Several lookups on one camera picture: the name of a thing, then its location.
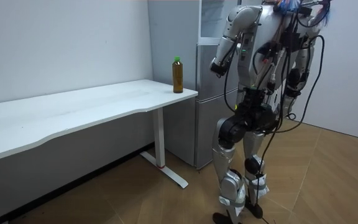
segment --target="desk surface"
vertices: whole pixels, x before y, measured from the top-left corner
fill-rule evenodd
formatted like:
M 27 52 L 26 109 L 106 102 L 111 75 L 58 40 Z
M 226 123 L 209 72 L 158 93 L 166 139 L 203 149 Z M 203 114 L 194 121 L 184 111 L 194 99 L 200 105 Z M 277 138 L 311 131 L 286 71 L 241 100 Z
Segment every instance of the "desk surface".
M 0 103 L 0 158 L 48 140 L 189 99 L 196 91 L 137 80 Z

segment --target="baseboard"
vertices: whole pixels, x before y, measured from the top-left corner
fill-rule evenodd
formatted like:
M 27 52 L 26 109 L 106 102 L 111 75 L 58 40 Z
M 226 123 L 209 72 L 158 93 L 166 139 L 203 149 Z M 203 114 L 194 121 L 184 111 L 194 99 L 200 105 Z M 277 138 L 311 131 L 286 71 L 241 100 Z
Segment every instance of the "baseboard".
M 100 175 L 100 174 L 102 174 L 102 173 L 104 173 L 106 171 L 109 171 L 110 169 L 118 166 L 119 164 L 122 164 L 123 162 L 128 161 L 129 159 L 132 159 L 133 157 L 139 155 L 141 152 L 149 150 L 149 149 L 151 149 L 153 147 L 154 147 L 154 142 L 150 143 L 150 144 L 148 144 L 148 145 L 146 145 L 146 146 L 144 146 L 144 147 L 142 147 L 142 148 L 140 148 L 140 149 L 138 149 L 138 150 L 136 150 L 136 151 L 134 151 L 134 152 L 132 152 L 132 153 L 130 153 L 130 154 L 128 154 L 128 155 L 116 160 L 116 161 L 114 161 L 114 162 L 111 162 L 111 163 L 109 163 L 109 164 L 107 164 L 107 165 L 105 165 L 105 166 L 103 166 L 103 167 L 101 167 L 101 168 L 99 168 L 99 169 L 97 169 L 95 171 L 92 171 L 89 174 L 86 174 L 83 177 L 80 177 L 80 178 L 78 178 L 78 179 L 76 179 L 76 180 L 74 180 L 74 181 L 72 181 L 72 182 L 70 182 L 70 183 L 68 183 L 68 184 L 66 184 L 66 185 L 64 185 L 62 187 L 59 187 L 58 189 L 56 189 L 56 190 L 54 190 L 52 192 L 49 192 L 49 193 L 47 193 L 47 194 L 45 194 L 45 195 L 43 195 L 43 196 L 41 196 L 41 197 L 39 197 L 39 198 L 37 198 L 35 200 L 23 205 L 23 206 L 11 211 L 11 212 L 9 212 L 9 213 L 7 213 L 5 215 L 2 215 L 2 216 L 0 216 L 0 223 L 4 223 L 6 221 L 13 220 L 13 219 L 25 214 L 25 213 L 37 208 L 38 206 L 40 206 L 40 205 L 42 205 L 42 204 L 44 204 L 44 203 L 46 203 L 46 202 L 58 197 L 58 196 L 66 193 L 67 191 L 69 191 L 71 189 L 74 189 L 75 187 L 77 187 L 77 186 L 79 186 L 79 185 L 81 185 L 81 184 L 83 184 L 83 183 L 85 183 L 85 182 L 97 177 L 98 175 Z

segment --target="wooden floor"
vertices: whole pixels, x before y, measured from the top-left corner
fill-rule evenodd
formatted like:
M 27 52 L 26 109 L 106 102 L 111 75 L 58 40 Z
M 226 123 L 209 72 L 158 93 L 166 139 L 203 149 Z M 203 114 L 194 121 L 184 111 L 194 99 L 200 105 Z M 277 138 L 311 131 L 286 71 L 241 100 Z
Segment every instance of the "wooden floor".
M 240 143 L 232 167 L 244 173 L 243 161 Z M 270 224 L 358 223 L 358 138 L 303 124 L 277 134 L 265 161 L 270 192 L 260 205 Z M 10 223 L 212 224 L 224 212 L 214 167 L 198 172 L 169 153 L 167 164 L 185 190 L 138 156 Z

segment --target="robot leg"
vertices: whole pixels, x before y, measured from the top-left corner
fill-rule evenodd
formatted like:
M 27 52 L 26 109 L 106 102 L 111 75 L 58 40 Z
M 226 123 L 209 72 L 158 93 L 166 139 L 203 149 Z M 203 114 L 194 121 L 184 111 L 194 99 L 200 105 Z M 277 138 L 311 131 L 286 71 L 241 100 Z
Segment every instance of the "robot leg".
M 266 186 L 266 174 L 263 173 L 265 164 L 257 155 L 263 139 L 264 134 L 253 132 L 246 132 L 243 138 L 244 154 L 246 157 L 244 162 L 246 168 L 245 183 L 247 186 L 246 208 L 256 218 L 263 217 L 262 208 L 256 204 L 257 198 L 261 198 L 261 196 L 269 192 L 269 188 Z
M 215 213 L 213 220 L 216 224 L 241 223 L 239 214 L 246 202 L 246 188 L 241 174 L 230 169 L 230 163 L 235 153 L 234 144 L 223 147 L 219 143 L 219 131 L 227 119 L 218 121 L 213 140 L 213 164 L 219 180 L 219 201 L 225 206 L 228 217 Z

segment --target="desk foot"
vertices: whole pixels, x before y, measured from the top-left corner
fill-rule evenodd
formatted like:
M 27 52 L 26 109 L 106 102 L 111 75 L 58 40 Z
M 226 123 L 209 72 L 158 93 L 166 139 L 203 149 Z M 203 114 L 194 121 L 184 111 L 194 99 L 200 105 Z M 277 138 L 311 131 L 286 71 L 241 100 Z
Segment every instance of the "desk foot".
M 147 159 L 149 162 L 151 162 L 155 167 L 158 168 L 155 158 L 150 155 L 148 152 L 142 152 L 141 156 L 143 156 L 145 159 Z M 183 178 L 181 178 L 178 174 L 176 174 L 174 171 L 169 169 L 167 166 L 164 166 L 163 168 L 158 168 L 160 171 L 162 171 L 164 174 L 169 176 L 173 181 L 175 181 L 181 188 L 187 187 L 189 183 L 185 181 Z

